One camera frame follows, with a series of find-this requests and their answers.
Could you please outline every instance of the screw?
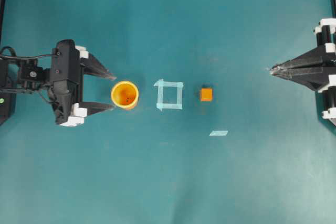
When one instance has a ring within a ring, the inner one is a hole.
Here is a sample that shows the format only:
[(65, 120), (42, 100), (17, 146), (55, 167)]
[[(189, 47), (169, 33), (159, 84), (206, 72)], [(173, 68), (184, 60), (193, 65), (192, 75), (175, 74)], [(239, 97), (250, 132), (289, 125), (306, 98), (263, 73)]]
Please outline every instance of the screw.
[(37, 77), (37, 73), (35, 71), (32, 71), (29, 73), (30, 77), (35, 78)]

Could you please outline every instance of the yellow cup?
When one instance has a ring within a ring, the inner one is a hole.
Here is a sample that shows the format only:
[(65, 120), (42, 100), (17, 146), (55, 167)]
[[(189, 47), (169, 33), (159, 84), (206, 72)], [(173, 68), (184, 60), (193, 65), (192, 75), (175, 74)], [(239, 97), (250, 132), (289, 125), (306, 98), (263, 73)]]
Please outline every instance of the yellow cup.
[(131, 110), (138, 104), (139, 91), (130, 81), (121, 81), (111, 91), (112, 102), (124, 110)]

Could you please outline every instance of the small orange block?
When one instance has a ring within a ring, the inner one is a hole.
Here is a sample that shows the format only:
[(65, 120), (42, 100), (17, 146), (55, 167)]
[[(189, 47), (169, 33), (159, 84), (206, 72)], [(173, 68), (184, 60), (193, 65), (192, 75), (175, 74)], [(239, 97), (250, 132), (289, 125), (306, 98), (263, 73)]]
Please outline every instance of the small orange block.
[(201, 102), (212, 102), (212, 88), (202, 88), (199, 94)]

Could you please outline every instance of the teal tabletop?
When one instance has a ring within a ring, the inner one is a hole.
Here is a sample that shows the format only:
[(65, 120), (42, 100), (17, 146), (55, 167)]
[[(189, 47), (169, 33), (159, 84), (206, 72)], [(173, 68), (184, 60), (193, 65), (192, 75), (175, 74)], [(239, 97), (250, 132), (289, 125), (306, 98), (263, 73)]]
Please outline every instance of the teal tabletop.
[[(0, 223), (336, 223), (336, 131), (314, 92), (268, 72), (331, 16), (330, 0), (6, 0), (2, 46), (73, 39), (117, 77), (85, 76), (85, 101), (112, 104), (131, 81), (139, 102), (62, 127), (18, 95), (0, 127)], [(183, 83), (181, 110), (156, 107), (161, 79)]]

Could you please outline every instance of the tape strip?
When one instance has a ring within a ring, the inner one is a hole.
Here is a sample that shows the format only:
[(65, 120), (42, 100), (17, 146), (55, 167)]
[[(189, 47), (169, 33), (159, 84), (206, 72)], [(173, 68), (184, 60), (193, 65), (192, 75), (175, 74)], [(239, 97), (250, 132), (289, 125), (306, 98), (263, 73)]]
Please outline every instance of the tape strip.
[(209, 136), (226, 136), (228, 131), (211, 131)]
[[(154, 84), (154, 86), (158, 88), (156, 107), (159, 110), (162, 111), (163, 109), (175, 109), (175, 110), (182, 109), (183, 82), (170, 82), (170, 81), (163, 81), (163, 79), (160, 79)], [(163, 87), (177, 88), (176, 103), (163, 103)]]

